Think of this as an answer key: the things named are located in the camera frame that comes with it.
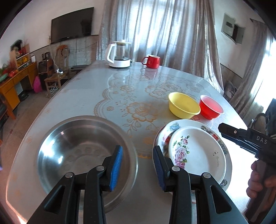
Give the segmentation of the person's right hand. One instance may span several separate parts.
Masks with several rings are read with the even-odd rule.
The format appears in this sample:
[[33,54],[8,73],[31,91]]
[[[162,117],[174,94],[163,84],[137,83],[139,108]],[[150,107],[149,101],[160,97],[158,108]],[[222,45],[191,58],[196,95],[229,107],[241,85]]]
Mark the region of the person's right hand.
[[257,172],[257,161],[255,161],[252,165],[251,165],[251,177],[248,181],[248,188],[246,190],[247,195],[250,198],[256,198],[257,197],[257,193],[260,192],[263,187],[266,188],[272,188],[270,196],[269,196],[269,201],[275,201],[275,183],[276,183],[276,177],[275,175],[267,178],[264,181],[264,185],[261,184],[261,177],[260,174]]

